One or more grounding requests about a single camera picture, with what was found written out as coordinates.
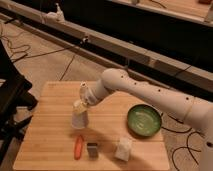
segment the bowl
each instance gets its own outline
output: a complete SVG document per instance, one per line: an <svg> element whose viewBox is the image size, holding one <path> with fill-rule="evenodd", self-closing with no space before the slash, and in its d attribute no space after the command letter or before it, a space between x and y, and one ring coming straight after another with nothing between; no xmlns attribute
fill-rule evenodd
<svg viewBox="0 0 213 171"><path fill-rule="evenodd" d="M139 104L128 111L127 124L134 133L150 137L160 130L162 120L156 109L149 105Z"/></svg>

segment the carrot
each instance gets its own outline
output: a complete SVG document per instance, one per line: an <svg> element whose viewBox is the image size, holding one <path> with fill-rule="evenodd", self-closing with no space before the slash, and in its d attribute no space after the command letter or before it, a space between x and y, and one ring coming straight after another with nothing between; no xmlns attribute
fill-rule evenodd
<svg viewBox="0 0 213 171"><path fill-rule="evenodd" d="M79 135L75 141L74 158L79 160L81 158L81 152L83 149L84 139L82 135Z"/></svg>

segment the small white box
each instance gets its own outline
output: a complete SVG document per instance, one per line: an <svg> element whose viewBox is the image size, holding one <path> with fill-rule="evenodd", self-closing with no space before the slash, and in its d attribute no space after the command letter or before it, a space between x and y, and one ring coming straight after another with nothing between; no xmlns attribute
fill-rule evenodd
<svg viewBox="0 0 213 171"><path fill-rule="evenodd" d="M129 160L132 148L132 140L127 137L121 137L115 152L115 157L124 161Z"/></svg>

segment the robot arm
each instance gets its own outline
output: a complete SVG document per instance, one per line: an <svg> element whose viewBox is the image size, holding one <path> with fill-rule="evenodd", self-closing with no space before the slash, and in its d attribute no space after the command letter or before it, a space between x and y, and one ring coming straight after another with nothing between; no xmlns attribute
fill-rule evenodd
<svg viewBox="0 0 213 171"><path fill-rule="evenodd" d="M115 91L127 92L146 103L188 124L205 135L200 171L212 170L213 162L213 103L181 92L138 82L120 69L105 70L100 80L81 96L90 106L96 105Z"/></svg>

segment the chair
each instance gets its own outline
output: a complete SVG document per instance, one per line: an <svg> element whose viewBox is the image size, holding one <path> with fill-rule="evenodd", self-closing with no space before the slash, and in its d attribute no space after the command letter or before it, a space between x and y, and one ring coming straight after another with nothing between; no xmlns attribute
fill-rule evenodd
<svg viewBox="0 0 213 171"><path fill-rule="evenodd" d="M14 115L17 106L26 106L33 109L37 100L28 90L32 84L15 68L11 62L2 42L0 41L0 79L4 82L0 85L0 165L13 137L22 140L24 135L21 129L31 120L31 117L16 122Z"/></svg>

